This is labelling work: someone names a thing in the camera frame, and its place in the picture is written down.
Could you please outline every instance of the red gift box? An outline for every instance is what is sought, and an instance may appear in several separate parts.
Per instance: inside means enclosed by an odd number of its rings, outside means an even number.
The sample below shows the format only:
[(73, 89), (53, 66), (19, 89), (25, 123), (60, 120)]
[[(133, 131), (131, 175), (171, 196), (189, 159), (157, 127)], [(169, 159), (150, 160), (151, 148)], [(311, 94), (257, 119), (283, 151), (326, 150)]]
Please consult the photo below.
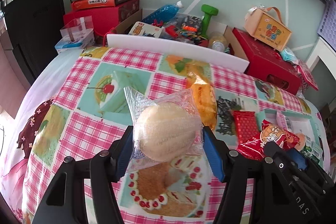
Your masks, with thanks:
[(92, 16), (93, 30), (104, 36), (126, 18), (139, 11), (139, 0), (129, 0), (116, 7), (97, 7), (67, 13), (63, 16), (64, 25), (75, 18)]
[(233, 33), (250, 61), (245, 74), (276, 85), (296, 95), (301, 79), (289, 63), (279, 57), (279, 53), (248, 33), (234, 28)]

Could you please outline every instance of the red snack package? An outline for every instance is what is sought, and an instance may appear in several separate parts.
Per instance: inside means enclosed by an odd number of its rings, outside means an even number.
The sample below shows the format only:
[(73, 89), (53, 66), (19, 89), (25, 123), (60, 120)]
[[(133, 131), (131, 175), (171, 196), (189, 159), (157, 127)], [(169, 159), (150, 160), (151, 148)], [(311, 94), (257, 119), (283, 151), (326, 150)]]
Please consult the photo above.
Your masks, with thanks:
[(288, 150), (298, 143), (298, 138), (294, 138), (294, 136), (294, 134), (283, 130), (277, 125), (263, 120), (261, 133), (256, 134), (247, 142), (239, 144), (236, 150), (246, 158), (262, 160), (265, 157), (264, 146), (267, 142), (273, 141), (280, 148)]
[(253, 111), (234, 111), (233, 117), (235, 119), (239, 144), (245, 143), (256, 134), (259, 134)]
[[(261, 128), (262, 130), (264, 130), (266, 127), (268, 127), (270, 124), (272, 124), (271, 122), (268, 122), (266, 120), (263, 120), (263, 122), (261, 123)], [(283, 143), (283, 149), (285, 151), (295, 147), (295, 145), (300, 141), (300, 138), (298, 136), (296, 136), (295, 134), (285, 130), (285, 129), (282, 129), (281, 127), (279, 127), (281, 130), (284, 131), (285, 135), (286, 135), (286, 140), (285, 142)]]

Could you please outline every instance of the black cabinet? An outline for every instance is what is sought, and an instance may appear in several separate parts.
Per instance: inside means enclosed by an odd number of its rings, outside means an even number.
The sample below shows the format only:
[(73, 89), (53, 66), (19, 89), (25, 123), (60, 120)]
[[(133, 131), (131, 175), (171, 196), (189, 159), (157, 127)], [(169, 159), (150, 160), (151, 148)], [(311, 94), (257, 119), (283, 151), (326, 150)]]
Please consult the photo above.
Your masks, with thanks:
[(13, 0), (3, 8), (13, 53), (30, 84), (57, 56), (63, 0)]

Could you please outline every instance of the snack package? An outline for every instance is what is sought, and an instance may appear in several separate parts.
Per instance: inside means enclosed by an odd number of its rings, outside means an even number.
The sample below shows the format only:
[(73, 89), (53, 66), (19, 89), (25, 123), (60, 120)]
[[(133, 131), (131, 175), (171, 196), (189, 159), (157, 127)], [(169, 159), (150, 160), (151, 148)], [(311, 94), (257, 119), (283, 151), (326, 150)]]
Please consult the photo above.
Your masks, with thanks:
[(217, 124), (215, 91), (208, 78), (191, 66), (187, 75), (186, 88), (191, 88), (202, 123), (214, 130)]
[(278, 126), (282, 127), (288, 132), (293, 133), (291, 121), (285, 115), (283, 115), (282, 112), (279, 110), (277, 110), (277, 123), (278, 123)]
[(299, 64), (299, 60), (298, 58), (295, 56), (295, 54), (293, 53), (293, 51), (288, 48), (285, 47), (281, 52), (280, 55), (282, 57), (283, 60), (292, 63), (293, 65), (298, 65)]
[(200, 32), (202, 26), (202, 20), (195, 16), (186, 16), (182, 19), (181, 28), (183, 30), (191, 31), (191, 32)]
[(124, 92), (133, 121), (134, 143), (127, 172), (184, 154), (203, 154), (203, 126), (191, 89), (156, 100), (129, 86)]
[(266, 120), (262, 122), (262, 131), (250, 138), (247, 142), (238, 145), (236, 150), (244, 157), (252, 160), (262, 160), (264, 155), (264, 146), (267, 142), (275, 142), (280, 148), (289, 150), (299, 141), (299, 138)]
[(259, 134), (258, 125), (253, 111), (234, 111), (236, 134), (238, 143), (245, 143), (253, 136)]

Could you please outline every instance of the cake print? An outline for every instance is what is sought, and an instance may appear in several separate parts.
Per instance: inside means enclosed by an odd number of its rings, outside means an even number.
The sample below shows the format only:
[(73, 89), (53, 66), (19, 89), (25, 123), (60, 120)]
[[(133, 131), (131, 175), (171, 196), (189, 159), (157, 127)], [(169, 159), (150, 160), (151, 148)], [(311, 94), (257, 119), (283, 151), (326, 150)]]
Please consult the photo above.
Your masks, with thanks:
[(184, 155), (128, 173), (127, 188), (133, 202), (150, 214), (201, 217), (203, 207), (199, 207), (204, 199), (201, 159), (202, 156)]

